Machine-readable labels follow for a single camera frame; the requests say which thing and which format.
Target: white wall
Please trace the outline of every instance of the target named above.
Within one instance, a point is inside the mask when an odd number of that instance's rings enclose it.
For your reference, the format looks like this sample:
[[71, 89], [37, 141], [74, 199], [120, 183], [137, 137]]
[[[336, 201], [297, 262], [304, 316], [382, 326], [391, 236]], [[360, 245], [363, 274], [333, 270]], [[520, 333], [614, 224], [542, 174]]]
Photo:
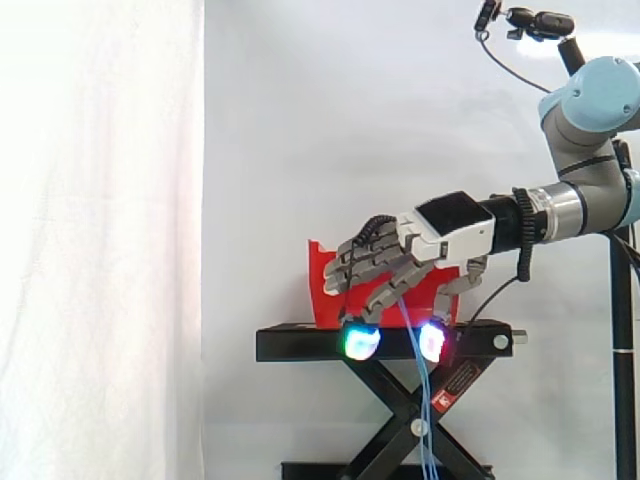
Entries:
[[[638, 31], [631, 0], [604, 9], [593, 0], [527, 5], [574, 15], [592, 48], [603, 47], [594, 34]], [[555, 180], [538, 128], [540, 95], [484, 56], [472, 33], [479, 6], [207, 2], [210, 479], [275, 480], [282, 460], [348, 460], [388, 415], [339, 364], [254, 362], [256, 329], [310, 319], [308, 238], [335, 246], [371, 214], [456, 189], [481, 199]], [[557, 57], [527, 58], [503, 24], [493, 31], [493, 49], [522, 73], [549, 87], [565, 81]], [[627, 47], [633, 40], [622, 38]], [[511, 276], [515, 261], [492, 258], [464, 312]], [[612, 477], [607, 272], [602, 238], [540, 247], [532, 282], [488, 309], [526, 328], [530, 344], [492, 367], [444, 423], [498, 478]]]

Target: blue cable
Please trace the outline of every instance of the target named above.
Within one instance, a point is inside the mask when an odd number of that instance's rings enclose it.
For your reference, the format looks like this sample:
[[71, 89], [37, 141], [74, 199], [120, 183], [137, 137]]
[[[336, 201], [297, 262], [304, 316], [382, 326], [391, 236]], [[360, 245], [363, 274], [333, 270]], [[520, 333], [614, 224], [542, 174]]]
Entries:
[[407, 326], [407, 331], [409, 333], [409, 338], [411, 339], [411, 346], [413, 348], [413, 353], [416, 357], [416, 363], [418, 366], [418, 372], [420, 373], [420, 383], [422, 385], [422, 404], [420, 407], [420, 420], [422, 425], [427, 425], [427, 450], [429, 453], [428, 460], [425, 458], [425, 445], [422, 439], [420, 439], [420, 460], [422, 466], [422, 476], [424, 480], [439, 480], [438, 477], [438, 469], [436, 467], [435, 458], [433, 457], [433, 448], [432, 448], [432, 436], [431, 436], [431, 408], [429, 406], [429, 400], [431, 399], [431, 385], [429, 384], [429, 372], [427, 370], [427, 364], [422, 356], [422, 352], [420, 351], [420, 345], [418, 344], [418, 340], [416, 339], [415, 332], [413, 331], [413, 327], [411, 325], [411, 319], [409, 318], [409, 312], [407, 311], [407, 306], [404, 303], [404, 300], [400, 298], [398, 300], [398, 306], [400, 307], [400, 311], [402, 312], [402, 316], [404, 317], [405, 324]]

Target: scissor lift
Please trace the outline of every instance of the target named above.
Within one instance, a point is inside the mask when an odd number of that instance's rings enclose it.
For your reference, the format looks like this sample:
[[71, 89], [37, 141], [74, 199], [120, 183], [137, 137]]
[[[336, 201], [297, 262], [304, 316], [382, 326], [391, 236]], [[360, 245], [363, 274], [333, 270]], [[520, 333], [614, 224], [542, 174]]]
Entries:
[[[461, 333], [465, 324], [455, 328]], [[284, 323], [257, 332], [258, 362], [344, 362], [392, 412], [348, 465], [286, 461], [282, 462], [282, 480], [422, 480], [419, 465], [402, 465], [418, 442], [426, 439], [420, 419], [422, 387], [407, 390], [382, 364], [414, 359], [410, 338], [401, 328], [382, 329], [381, 338], [374, 356], [358, 362], [339, 353], [338, 330]], [[526, 332], [495, 320], [478, 320], [463, 338], [450, 361], [442, 362], [429, 375], [433, 453], [442, 480], [494, 479], [492, 467], [480, 465], [440, 420], [496, 358], [513, 356], [513, 345], [525, 343]]]

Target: red box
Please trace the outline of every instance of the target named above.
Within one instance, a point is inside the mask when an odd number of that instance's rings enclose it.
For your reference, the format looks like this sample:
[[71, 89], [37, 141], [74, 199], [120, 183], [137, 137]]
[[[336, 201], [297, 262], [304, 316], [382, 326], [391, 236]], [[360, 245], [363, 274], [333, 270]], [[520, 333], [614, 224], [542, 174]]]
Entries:
[[[345, 295], [331, 296], [324, 292], [324, 268], [327, 263], [336, 257], [336, 252], [326, 251], [320, 243], [309, 241], [309, 289], [311, 292], [311, 304], [316, 326], [320, 329], [338, 329], [340, 322], [338, 315], [344, 305]], [[420, 326], [424, 320], [433, 314], [433, 303], [438, 287], [449, 283], [460, 276], [458, 267], [437, 269], [434, 268], [416, 287], [412, 288], [404, 296], [404, 301], [409, 312], [412, 325]], [[391, 273], [385, 273], [376, 280], [357, 285], [349, 293], [347, 312], [359, 315], [364, 308], [369, 295], [375, 288], [388, 281]], [[454, 298], [451, 307], [451, 323], [455, 323], [458, 314], [458, 297]], [[397, 305], [386, 309], [380, 320], [381, 327], [405, 328], [405, 320]]]

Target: black metal stand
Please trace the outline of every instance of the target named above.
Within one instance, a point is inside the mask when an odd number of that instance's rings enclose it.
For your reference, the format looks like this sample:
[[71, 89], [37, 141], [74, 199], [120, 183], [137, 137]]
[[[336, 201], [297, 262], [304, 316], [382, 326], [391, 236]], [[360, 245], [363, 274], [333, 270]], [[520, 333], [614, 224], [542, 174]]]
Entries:
[[[560, 42], [558, 51], [570, 75], [576, 73], [585, 63], [575, 38]], [[631, 160], [626, 143], [614, 140], [614, 147], [621, 168], [629, 168]], [[630, 228], [620, 228], [614, 234], [628, 242]], [[616, 478], [618, 480], [637, 480], [631, 267], [623, 247], [614, 240], [610, 241], [609, 255]]]
[[[464, 325], [456, 327], [462, 331]], [[501, 322], [478, 321], [455, 358], [437, 366], [430, 374], [431, 431], [433, 454], [440, 461], [443, 480], [494, 479], [491, 467], [480, 465], [440, 424], [451, 407], [498, 357], [513, 355], [515, 338]], [[409, 336], [404, 329], [385, 329], [374, 356], [357, 362], [338, 353], [340, 333], [317, 330], [313, 325], [282, 324], [260, 330], [256, 335], [258, 362], [340, 360], [392, 412], [392, 417], [348, 465], [282, 463], [283, 480], [412, 480], [421, 479], [419, 466], [401, 466], [421, 441], [420, 407], [422, 388], [408, 391], [381, 363], [390, 359], [413, 359]]]

